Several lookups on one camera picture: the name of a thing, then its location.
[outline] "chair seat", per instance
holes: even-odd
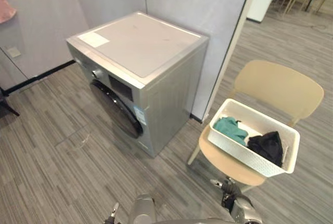
[[[202,131],[199,138],[200,150],[210,163],[218,170],[241,183],[258,186],[261,185],[266,177],[253,170],[246,164],[235,159],[233,156],[216,147],[208,140],[209,125]]]

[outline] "white label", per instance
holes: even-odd
[[[109,40],[94,32],[81,34],[78,38],[92,47],[99,47],[109,42]]]
[[[16,58],[21,55],[20,51],[16,47],[7,49],[7,52],[9,53],[9,55],[11,55],[12,58]]]
[[[137,106],[134,107],[135,115],[137,119],[144,125],[147,125],[145,113]]]

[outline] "teal cloth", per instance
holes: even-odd
[[[232,116],[220,118],[214,124],[213,128],[241,145],[246,145],[244,139],[248,136],[248,133],[245,130],[238,128],[238,123]]]

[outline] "laundry basket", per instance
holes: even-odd
[[[238,123],[238,127],[246,130],[249,134],[245,143],[248,142],[249,137],[278,131],[283,148],[282,167],[275,165],[213,128],[217,120],[227,116],[232,116],[241,121]],[[291,174],[294,171],[300,141],[300,134],[295,129],[233,99],[224,101],[209,126],[208,140],[210,142],[263,176],[271,177],[282,173]]]

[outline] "washing machine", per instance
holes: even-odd
[[[136,12],[67,44],[120,139],[155,157],[189,119],[208,38]]]

